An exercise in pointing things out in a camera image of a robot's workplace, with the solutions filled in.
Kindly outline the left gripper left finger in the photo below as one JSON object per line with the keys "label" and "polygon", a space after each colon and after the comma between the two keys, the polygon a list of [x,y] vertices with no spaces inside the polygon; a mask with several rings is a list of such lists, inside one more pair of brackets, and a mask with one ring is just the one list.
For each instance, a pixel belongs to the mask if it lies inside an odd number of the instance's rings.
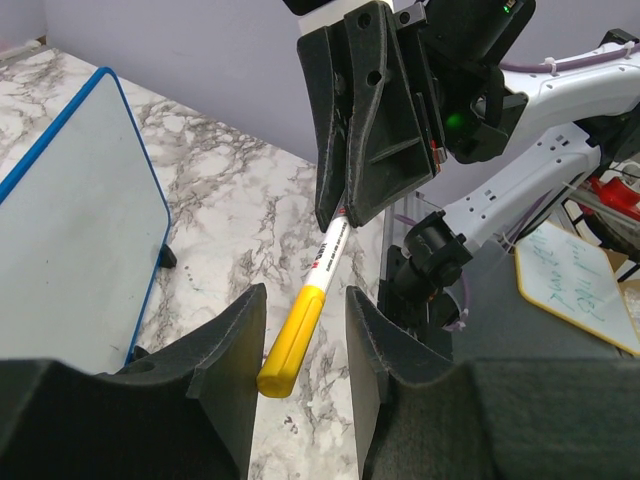
{"label": "left gripper left finger", "polygon": [[55,360],[1,365],[5,479],[244,479],[267,292],[114,374]]}

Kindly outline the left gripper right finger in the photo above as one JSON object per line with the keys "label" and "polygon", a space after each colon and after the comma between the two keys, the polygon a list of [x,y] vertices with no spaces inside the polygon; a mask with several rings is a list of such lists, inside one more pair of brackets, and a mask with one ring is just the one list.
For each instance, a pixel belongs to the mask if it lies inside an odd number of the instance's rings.
{"label": "left gripper right finger", "polygon": [[635,360],[452,363],[357,287],[346,338],[362,479],[635,479]]}

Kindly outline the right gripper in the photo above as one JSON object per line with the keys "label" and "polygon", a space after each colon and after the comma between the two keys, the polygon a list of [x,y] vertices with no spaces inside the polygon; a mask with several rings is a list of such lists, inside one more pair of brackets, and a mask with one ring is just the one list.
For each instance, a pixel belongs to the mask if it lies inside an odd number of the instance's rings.
{"label": "right gripper", "polygon": [[415,1],[392,13],[370,1],[343,24],[297,42],[317,145],[315,216],[326,231],[344,204],[362,227],[434,177],[405,57],[434,87],[437,143],[463,164],[504,153],[529,102],[500,62],[535,12],[534,1]]}

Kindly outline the yellow white marker pen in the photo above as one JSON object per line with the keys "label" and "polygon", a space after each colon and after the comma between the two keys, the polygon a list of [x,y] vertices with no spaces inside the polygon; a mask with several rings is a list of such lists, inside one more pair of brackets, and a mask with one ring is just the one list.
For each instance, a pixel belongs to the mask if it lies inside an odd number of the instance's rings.
{"label": "yellow white marker pen", "polygon": [[350,233],[346,209],[341,206],[258,373],[257,388],[263,396],[286,398],[291,395]]}

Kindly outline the blue framed whiteboard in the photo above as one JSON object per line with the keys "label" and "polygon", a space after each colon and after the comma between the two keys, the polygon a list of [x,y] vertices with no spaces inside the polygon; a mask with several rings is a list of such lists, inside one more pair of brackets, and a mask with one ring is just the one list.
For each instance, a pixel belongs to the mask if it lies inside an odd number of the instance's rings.
{"label": "blue framed whiteboard", "polygon": [[120,370],[169,228],[121,83],[102,67],[2,181],[2,357]]}

